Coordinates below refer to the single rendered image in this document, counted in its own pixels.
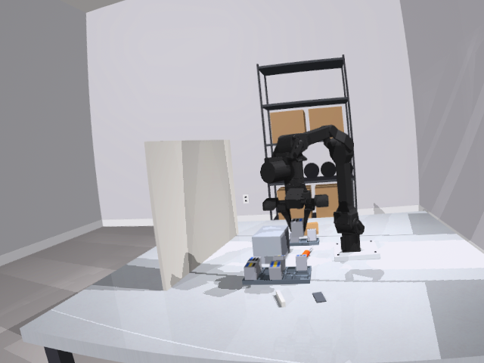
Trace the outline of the orange-handled screwdriver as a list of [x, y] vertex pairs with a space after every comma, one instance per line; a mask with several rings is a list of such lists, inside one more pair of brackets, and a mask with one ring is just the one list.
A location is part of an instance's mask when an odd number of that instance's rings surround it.
[[311, 247], [309, 250], [306, 250], [306, 251], [305, 251], [303, 254], [307, 254], [307, 257], [308, 257], [308, 255], [309, 255], [309, 253], [310, 253], [310, 250], [311, 250], [312, 248], [313, 248], [313, 246], [312, 246], [312, 247]]

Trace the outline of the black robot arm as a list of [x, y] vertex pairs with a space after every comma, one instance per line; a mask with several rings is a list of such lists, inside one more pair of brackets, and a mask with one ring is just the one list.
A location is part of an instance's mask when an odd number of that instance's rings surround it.
[[[330, 139], [332, 138], [332, 139]], [[361, 252], [360, 237], [365, 227], [358, 219], [358, 211], [353, 206], [350, 161], [353, 157], [354, 142], [345, 132], [334, 125], [321, 126], [304, 133], [281, 135], [271, 157], [266, 157], [260, 175], [266, 183], [280, 182], [286, 179], [303, 178], [303, 161], [307, 160], [302, 152], [310, 144], [322, 141], [329, 150], [330, 157], [336, 164], [338, 207], [334, 212], [334, 225], [341, 234], [343, 253]], [[305, 184], [288, 188], [285, 197], [287, 209], [302, 209], [311, 203], [311, 191]]]

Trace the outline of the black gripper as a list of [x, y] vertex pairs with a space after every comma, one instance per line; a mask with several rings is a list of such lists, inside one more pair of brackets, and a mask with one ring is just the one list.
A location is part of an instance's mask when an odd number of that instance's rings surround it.
[[[305, 184], [304, 177], [296, 178], [296, 179], [286, 179], [284, 180], [284, 184], [285, 184], [285, 193], [287, 194], [288, 188], [291, 187], [290, 184], [293, 184], [294, 188], [300, 187], [300, 184]], [[311, 211], [315, 210], [315, 206], [317, 207], [328, 206], [328, 196], [326, 194], [315, 195], [314, 198], [312, 198], [311, 203], [304, 204], [304, 206], [305, 206], [305, 209], [304, 209], [304, 231], [305, 231]], [[286, 220], [288, 227], [291, 231], [290, 210], [287, 209], [285, 200], [279, 200], [278, 197], [267, 198], [262, 203], [263, 211], [271, 211], [271, 210], [274, 210], [276, 207], [278, 208], [278, 213], [281, 213], [284, 216], [284, 219]]]

